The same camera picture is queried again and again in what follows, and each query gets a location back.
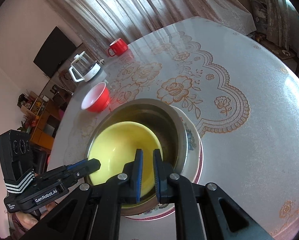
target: curtain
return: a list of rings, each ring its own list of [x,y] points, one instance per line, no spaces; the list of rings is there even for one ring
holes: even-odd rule
[[[46,0],[98,58],[108,45],[130,43],[193,16],[221,23],[242,34],[254,31],[252,15],[237,0]]]
[[[267,6],[266,39],[289,50],[289,9],[286,0],[265,0]]]
[[[299,57],[299,14],[289,0],[286,0],[288,6],[288,17],[290,28],[288,32],[289,47],[297,53]]]

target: white plate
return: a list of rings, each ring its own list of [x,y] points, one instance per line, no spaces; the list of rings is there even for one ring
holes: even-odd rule
[[[193,183],[198,183],[202,174],[203,168],[203,147],[199,134],[195,125],[177,107],[172,106],[179,114],[186,129],[188,140],[187,159],[184,170],[181,175],[188,178]],[[140,221],[156,220],[166,217],[175,212],[174,204],[158,204],[155,208],[135,216],[127,216],[127,218]]]

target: camera lens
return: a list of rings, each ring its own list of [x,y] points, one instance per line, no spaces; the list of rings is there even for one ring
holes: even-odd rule
[[[29,141],[26,141],[26,150],[28,150],[28,151],[29,151],[29,149],[30,149],[30,146],[29,146]]]
[[[17,154],[18,153],[18,146],[17,146],[17,141],[13,142],[13,150]]]
[[[20,148],[20,151],[21,151],[22,153],[25,153],[25,151],[26,151],[26,146],[25,146],[25,142],[24,142],[24,140],[20,140],[20,142],[19,142],[19,148]]]

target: blue gripper pad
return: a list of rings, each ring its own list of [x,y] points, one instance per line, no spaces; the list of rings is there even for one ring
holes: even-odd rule
[[[159,172],[159,163],[162,162],[161,153],[159,149],[153,151],[153,168],[154,168],[154,178],[155,178],[155,192],[158,202],[161,200],[161,181]]]
[[[143,151],[141,149],[136,150],[133,175],[136,174],[136,202],[139,203],[140,200],[140,188],[142,184],[142,173],[143,173]]]

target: wooden cabinet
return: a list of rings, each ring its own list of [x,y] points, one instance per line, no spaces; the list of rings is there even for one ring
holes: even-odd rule
[[[60,123],[58,110],[53,101],[48,101],[37,122],[37,126],[31,134],[31,142],[43,148],[52,149],[54,137]]]
[[[41,129],[43,130],[45,125],[46,125],[46,122],[47,122],[47,119],[49,117],[50,113],[45,110],[42,114],[42,116],[40,117],[39,121],[38,121],[38,124],[37,124],[37,128],[38,129]]]
[[[54,143],[54,138],[42,132],[37,144],[41,147],[51,150],[53,147],[53,143]]]
[[[59,108],[55,105],[55,103],[51,100],[47,102],[45,111],[48,111],[52,116],[54,116],[56,119],[60,120],[59,117]]]
[[[41,134],[42,134],[42,130],[36,128],[36,130],[35,130],[34,133],[32,134],[32,138],[31,138],[30,141],[33,142],[33,143],[35,143],[35,144],[38,144],[39,139],[40,139],[40,137],[41,137]]]

